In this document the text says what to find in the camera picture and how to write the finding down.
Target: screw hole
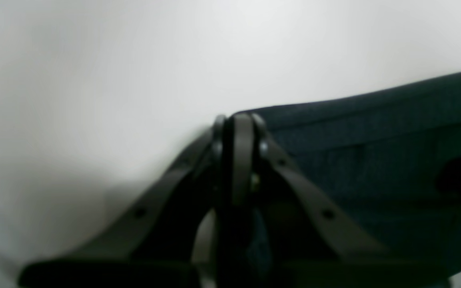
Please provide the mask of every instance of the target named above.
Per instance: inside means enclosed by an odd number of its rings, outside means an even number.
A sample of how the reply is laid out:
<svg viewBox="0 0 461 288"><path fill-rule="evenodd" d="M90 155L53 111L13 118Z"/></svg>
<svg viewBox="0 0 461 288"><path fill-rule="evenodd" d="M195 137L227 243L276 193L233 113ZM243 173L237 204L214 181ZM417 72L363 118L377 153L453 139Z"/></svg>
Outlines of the screw hole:
<svg viewBox="0 0 461 288"><path fill-rule="evenodd" d="M333 211L330 210L330 209L325 209L325 210L323 210L322 215L323 215L323 217L325 217L325 219L327 219L327 220L332 220L332 219L335 218L335 214L334 214Z"/></svg>
<svg viewBox="0 0 461 288"><path fill-rule="evenodd" d="M136 209L134 216L136 219L140 219L140 218L143 218L146 214L147 214L147 209L145 209L144 207L139 207Z"/></svg>

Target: white background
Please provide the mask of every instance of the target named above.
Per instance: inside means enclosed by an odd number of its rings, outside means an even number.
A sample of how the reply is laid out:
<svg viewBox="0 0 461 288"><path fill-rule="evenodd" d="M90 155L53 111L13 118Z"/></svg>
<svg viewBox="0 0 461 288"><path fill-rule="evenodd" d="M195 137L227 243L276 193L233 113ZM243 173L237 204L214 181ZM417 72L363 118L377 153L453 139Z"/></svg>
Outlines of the white background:
<svg viewBox="0 0 461 288"><path fill-rule="evenodd" d="M461 0L0 0L0 287L101 231L219 113L460 71Z"/></svg>

